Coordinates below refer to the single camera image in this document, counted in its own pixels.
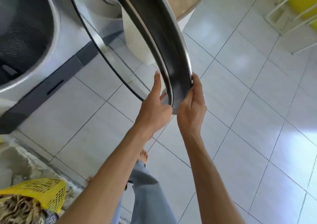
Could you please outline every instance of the left hand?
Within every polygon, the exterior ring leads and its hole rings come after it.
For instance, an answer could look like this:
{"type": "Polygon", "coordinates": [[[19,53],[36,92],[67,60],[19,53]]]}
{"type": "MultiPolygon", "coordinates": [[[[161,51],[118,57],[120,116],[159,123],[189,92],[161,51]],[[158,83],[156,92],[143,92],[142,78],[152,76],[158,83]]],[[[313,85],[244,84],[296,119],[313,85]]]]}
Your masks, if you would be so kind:
{"type": "Polygon", "coordinates": [[[166,94],[160,96],[161,93],[161,78],[160,72],[156,71],[154,75],[154,85],[147,98],[142,102],[140,112],[135,120],[136,126],[141,126],[147,130],[150,137],[155,132],[163,128],[172,116],[172,107],[167,104],[162,104],[161,101],[166,94]]]}

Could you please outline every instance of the floor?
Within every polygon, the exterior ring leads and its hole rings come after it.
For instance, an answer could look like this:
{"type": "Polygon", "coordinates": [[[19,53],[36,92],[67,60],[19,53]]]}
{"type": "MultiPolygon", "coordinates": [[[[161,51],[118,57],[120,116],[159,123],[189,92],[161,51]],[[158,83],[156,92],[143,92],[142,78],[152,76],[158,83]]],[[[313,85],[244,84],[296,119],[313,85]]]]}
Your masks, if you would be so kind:
{"type": "MultiPolygon", "coordinates": [[[[317,40],[308,27],[279,37],[262,18],[276,0],[203,0],[183,31],[208,112],[202,137],[247,224],[317,220],[317,40]]],[[[124,46],[124,38],[117,39],[124,46]]],[[[133,60],[152,85],[153,72],[133,60]]],[[[101,56],[76,74],[14,132],[85,185],[133,125],[141,102],[101,56]]],[[[176,117],[145,145],[180,224],[200,223],[190,162],[176,117]]],[[[134,194],[124,194],[130,219],[134,194]]]]}

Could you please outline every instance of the yellow plastic laundry basket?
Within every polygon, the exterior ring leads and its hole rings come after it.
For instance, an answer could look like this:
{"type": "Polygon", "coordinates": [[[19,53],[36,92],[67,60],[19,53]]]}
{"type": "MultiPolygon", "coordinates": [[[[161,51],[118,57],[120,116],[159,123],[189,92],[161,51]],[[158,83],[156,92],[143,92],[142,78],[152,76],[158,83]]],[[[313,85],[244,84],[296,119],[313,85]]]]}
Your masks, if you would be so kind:
{"type": "Polygon", "coordinates": [[[66,194],[66,182],[55,178],[40,178],[0,190],[0,194],[19,194],[37,199],[44,209],[59,213],[66,194]]]}

